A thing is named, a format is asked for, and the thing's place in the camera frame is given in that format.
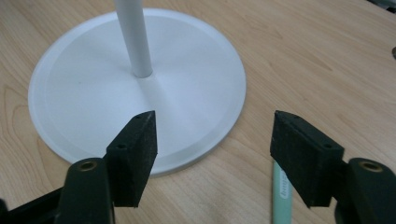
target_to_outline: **light brown tabletop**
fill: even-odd
[[[364,0],[144,0],[222,32],[247,74],[236,125],[203,160],[151,178],[117,223],[270,223],[275,110],[297,114],[346,148],[396,171],[396,16]],[[28,87],[48,47],[111,0],[0,1],[0,198],[9,209],[61,187],[69,163],[38,136]],[[334,223],[293,192],[293,223]]]

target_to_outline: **wood grain surface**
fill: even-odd
[[[243,112],[203,160],[151,178],[118,223],[270,223],[275,110],[295,113],[346,148],[396,171],[396,16],[364,0],[144,0],[216,27],[247,73]],[[111,0],[0,0],[0,198],[15,208],[59,188],[68,162],[28,110],[35,65],[61,35],[114,10]],[[293,223],[334,223],[293,194]]]

